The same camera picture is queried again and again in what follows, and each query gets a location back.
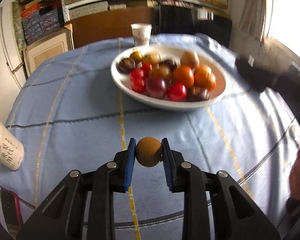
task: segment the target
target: cherry tomato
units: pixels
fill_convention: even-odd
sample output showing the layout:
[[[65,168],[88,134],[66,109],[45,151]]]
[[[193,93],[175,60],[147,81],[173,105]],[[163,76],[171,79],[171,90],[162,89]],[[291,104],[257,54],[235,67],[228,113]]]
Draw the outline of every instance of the cherry tomato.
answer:
[[[146,89],[146,82],[142,78],[136,78],[131,81],[131,89],[142,94]]]
[[[170,101],[180,102],[187,97],[187,89],[181,83],[173,84],[169,87],[167,96]]]
[[[142,63],[142,68],[141,69],[143,69],[143,71],[145,72],[145,76],[147,77],[148,73],[149,73],[149,70],[152,70],[152,65],[149,62]]]
[[[145,72],[141,68],[135,68],[131,70],[130,72],[130,80],[133,81],[134,79],[144,79],[145,78]]]

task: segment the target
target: paper cup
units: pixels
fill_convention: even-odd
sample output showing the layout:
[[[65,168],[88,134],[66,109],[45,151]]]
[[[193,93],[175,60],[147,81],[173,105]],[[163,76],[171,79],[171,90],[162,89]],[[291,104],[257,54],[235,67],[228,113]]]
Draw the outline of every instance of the paper cup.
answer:
[[[131,24],[134,46],[148,45],[151,36],[151,24],[134,23]]]
[[[22,143],[0,123],[0,162],[15,171],[20,167],[23,157]]]

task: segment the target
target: orange tomato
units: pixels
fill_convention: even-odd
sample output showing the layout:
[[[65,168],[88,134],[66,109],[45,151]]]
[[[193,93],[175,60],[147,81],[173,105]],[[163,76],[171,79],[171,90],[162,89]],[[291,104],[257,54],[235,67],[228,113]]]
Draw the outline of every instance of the orange tomato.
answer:
[[[211,69],[209,71],[207,68],[198,68],[194,73],[194,84],[208,89],[208,91],[214,90],[216,83],[216,76]]]
[[[188,66],[181,66],[176,68],[172,74],[172,81],[174,84],[184,84],[186,88],[191,88],[194,84],[194,76],[192,69]]]

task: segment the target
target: wooden panel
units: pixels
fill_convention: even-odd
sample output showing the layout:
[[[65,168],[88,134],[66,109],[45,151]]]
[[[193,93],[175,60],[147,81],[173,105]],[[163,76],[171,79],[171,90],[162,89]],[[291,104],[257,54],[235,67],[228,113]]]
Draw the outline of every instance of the wooden panel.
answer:
[[[156,17],[153,8],[134,7],[83,16],[71,21],[73,24],[74,47],[91,42],[131,37],[131,24],[149,23],[155,30]]]

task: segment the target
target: wooden frame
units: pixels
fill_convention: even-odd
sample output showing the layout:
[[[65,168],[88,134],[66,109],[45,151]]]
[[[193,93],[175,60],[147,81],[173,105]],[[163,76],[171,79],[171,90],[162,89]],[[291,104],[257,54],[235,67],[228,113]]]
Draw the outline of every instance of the wooden frame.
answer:
[[[73,49],[72,26],[70,25],[28,45],[23,50],[28,77],[44,60]]]

